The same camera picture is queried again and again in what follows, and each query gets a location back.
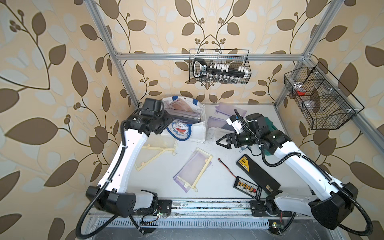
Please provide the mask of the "pink mesh pouch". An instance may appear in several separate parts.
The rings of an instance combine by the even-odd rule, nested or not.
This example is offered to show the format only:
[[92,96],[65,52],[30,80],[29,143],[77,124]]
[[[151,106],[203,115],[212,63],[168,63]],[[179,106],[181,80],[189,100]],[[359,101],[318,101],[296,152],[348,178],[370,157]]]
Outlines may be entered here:
[[167,109],[195,113],[194,104],[184,99],[176,99],[167,106]]

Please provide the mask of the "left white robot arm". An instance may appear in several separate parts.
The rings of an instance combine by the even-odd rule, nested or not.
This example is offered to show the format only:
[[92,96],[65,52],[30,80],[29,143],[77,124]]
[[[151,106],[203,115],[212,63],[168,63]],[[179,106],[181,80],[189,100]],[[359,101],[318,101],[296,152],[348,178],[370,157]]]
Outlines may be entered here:
[[[90,203],[77,223],[78,239],[93,237],[118,217],[130,218],[138,231],[145,233],[133,219],[133,213],[137,210],[143,210],[147,214],[155,213],[158,210],[158,195],[146,190],[129,193],[128,181],[136,159],[150,134],[161,134],[172,121],[172,116],[167,113],[161,100],[147,98],[141,108],[121,123],[122,141],[111,165],[98,185],[90,186],[86,191]],[[82,225],[92,207],[113,216],[93,232],[83,234]]]

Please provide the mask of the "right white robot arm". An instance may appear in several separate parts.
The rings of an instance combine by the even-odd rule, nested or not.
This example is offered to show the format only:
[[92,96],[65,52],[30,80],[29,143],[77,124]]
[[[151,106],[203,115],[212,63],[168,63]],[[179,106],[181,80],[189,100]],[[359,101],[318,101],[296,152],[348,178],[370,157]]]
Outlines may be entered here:
[[[217,140],[227,143],[224,148],[257,146],[261,158],[267,167],[277,168],[288,165],[314,192],[313,196],[283,194],[279,189],[266,190],[269,193],[267,203],[282,212],[288,211],[313,217],[323,227],[334,230],[337,227],[357,236],[369,236],[374,225],[368,213],[358,203],[358,189],[352,184],[344,184],[333,177],[305,155],[299,147],[282,131],[270,131],[266,119],[261,114],[251,114],[245,118],[237,109],[227,119],[235,132],[226,134]],[[357,209],[366,221],[363,231],[353,230],[342,221]]]

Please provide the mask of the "white mesh pouch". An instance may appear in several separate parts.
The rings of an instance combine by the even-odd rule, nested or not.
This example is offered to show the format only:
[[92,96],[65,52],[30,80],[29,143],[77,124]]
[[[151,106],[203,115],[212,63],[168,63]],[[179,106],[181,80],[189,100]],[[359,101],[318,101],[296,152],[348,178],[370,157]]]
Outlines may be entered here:
[[233,131],[221,129],[221,128],[209,128],[207,132],[207,141],[216,142],[226,134],[234,133]]

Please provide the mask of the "yellow mesh pouch left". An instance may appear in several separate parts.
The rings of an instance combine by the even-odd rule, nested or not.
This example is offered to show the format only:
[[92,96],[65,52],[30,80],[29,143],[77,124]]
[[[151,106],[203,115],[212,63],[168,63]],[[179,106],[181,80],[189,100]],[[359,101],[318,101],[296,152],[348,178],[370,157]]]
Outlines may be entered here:
[[164,153],[176,154],[177,140],[163,135],[152,135],[144,143],[135,161],[137,171],[142,170]]

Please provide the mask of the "purple mesh pouch near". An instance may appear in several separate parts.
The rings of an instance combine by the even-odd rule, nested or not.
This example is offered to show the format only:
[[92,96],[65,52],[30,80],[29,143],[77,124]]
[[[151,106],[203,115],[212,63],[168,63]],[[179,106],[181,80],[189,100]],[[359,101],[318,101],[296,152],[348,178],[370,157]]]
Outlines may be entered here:
[[231,126],[228,125],[226,120],[215,118],[215,117],[209,117],[208,118],[208,128],[221,128],[225,130],[230,130]]

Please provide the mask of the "white Doraemon canvas bag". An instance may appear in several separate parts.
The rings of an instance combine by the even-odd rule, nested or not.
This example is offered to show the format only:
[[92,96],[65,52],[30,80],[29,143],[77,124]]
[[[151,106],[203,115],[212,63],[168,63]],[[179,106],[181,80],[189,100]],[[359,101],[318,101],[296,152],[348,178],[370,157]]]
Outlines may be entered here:
[[177,141],[204,143],[207,135],[207,118],[205,105],[198,100],[172,96],[162,99],[165,110],[173,121],[163,131],[163,135],[173,137]]

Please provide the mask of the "small purple yellow pouch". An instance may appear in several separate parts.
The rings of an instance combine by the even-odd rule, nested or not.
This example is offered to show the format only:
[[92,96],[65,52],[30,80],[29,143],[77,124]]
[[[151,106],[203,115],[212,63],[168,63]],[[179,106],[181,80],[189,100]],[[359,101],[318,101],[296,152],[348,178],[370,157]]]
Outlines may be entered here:
[[198,192],[197,183],[211,165],[213,156],[200,148],[193,151],[186,164],[173,177],[173,180],[187,193],[189,190]]

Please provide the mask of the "green plastic tool case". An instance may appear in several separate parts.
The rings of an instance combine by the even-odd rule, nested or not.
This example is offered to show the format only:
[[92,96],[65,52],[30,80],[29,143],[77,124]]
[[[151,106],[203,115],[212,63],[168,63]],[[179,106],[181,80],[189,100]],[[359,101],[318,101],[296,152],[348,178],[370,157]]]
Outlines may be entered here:
[[268,117],[265,117],[265,121],[270,132],[278,130],[278,128],[274,125],[274,123]]

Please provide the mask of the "black box yellow label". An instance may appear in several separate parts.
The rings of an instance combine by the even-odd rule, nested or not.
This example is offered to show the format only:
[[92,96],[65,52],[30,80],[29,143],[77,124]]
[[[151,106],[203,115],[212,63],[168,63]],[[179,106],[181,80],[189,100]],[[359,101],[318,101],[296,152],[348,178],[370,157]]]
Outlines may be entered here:
[[248,155],[243,155],[236,161],[236,165],[268,195],[276,192],[281,187],[280,183],[278,183]]

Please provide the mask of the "black charger board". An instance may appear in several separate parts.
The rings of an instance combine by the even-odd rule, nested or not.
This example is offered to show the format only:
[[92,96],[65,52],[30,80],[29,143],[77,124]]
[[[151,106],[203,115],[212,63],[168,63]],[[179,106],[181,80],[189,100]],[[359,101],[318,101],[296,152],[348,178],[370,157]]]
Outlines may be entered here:
[[227,169],[227,171],[235,178],[233,188],[239,192],[251,197],[254,200],[259,201],[262,194],[262,188],[252,182],[249,182],[239,176],[235,176],[233,172],[224,164],[224,162],[218,158],[218,161]]

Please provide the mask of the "aluminium frame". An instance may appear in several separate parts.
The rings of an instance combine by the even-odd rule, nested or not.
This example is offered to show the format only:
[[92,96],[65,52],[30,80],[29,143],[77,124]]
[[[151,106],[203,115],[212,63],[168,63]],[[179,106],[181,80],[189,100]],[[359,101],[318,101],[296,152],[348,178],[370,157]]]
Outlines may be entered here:
[[[87,9],[93,18],[98,31],[102,35],[102,40],[104,41],[105,46],[109,54],[112,55],[113,62],[117,65],[117,69],[121,77],[123,78],[123,83],[128,87],[128,92],[130,95],[134,95],[132,86],[128,79],[128,76],[124,70],[123,60],[139,60],[139,61],[149,61],[149,60],[182,60],[189,62],[189,71],[190,74],[194,76],[197,81],[206,82],[206,74],[209,73],[208,67],[210,64],[221,63],[226,60],[242,62],[243,65],[248,64],[250,61],[291,61],[291,62],[304,62],[309,59],[305,54],[223,54],[221,51],[214,52],[212,49],[206,49],[201,51],[201,49],[190,49],[187,54],[121,54],[118,53],[113,46],[112,38],[109,34],[107,27],[99,13],[100,4],[96,1],[85,1]],[[366,229],[364,231],[352,230],[344,225],[342,225],[342,220],[335,220],[329,226],[330,230],[334,230],[339,227],[348,233],[354,234],[356,236],[369,236],[374,231],[374,225],[370,219],[368,213],[363,209],[363,207],[353,199],[352,194],[347,190],[347,186],[343,183],[337,183],[337,180],[329,175],[324,169],[318,166],[313,160],[308,156],[304,155],[299,148],[290,141],[286,141],[283,145],[279,145],[277,150],[273,151],[272,148],[268,148],[268,151],[280,158],[280,161],[275,164],[270,164],[267,161],[264,161],[264,164],[269,167],[278,167],[283,163],[288,164],[297,174],[306,181],[306,183],[313,188],[316,184],[319,184],[322,180],[325,181],[325,186],[330,189],[331,195],[326,197],[323,201],[324,203],[330,203],[336,197],[340,197],[346,203],[350,203],[353,207],[362,214],[363,218],[366,221]]]

